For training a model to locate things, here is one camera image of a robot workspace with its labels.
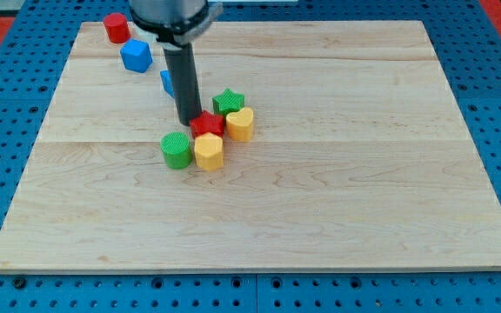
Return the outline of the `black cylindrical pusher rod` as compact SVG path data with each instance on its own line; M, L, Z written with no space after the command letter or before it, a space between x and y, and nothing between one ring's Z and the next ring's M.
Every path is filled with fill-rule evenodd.
M202 114L202 104L192 44L178 50L164 50L179 122L189 126Z

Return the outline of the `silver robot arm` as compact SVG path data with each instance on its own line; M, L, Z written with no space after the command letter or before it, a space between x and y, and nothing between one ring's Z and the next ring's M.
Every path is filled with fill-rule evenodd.
M182 125L202 114L192 44L223 13L220 2L208 0L130 0L130 15L141 30L154 35L164 51Z

